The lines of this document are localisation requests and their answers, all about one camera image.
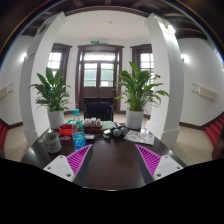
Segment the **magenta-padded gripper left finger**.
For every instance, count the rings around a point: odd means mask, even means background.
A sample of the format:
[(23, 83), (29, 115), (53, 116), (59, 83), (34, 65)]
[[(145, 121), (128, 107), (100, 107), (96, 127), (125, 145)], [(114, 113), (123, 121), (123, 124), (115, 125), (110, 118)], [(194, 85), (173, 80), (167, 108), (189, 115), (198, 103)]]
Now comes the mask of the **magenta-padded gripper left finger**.
[(68, 156), (57, 156), (44, 170), (69, 182), (77, 182), (81, 178), (80, 171), (88, 164), (92, 154), (92, 145), (87, 145)]

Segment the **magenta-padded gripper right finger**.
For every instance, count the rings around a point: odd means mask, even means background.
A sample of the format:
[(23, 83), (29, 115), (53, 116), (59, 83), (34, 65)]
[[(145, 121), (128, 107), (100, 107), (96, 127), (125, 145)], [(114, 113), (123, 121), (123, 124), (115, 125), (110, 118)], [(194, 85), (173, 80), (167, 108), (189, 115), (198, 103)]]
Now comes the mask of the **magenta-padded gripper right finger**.
[(146, 184), (160, 180), (182, 169), (182, 166), (169, 155), (160, 156), (140, 145), (135, 145), (135, 151)]

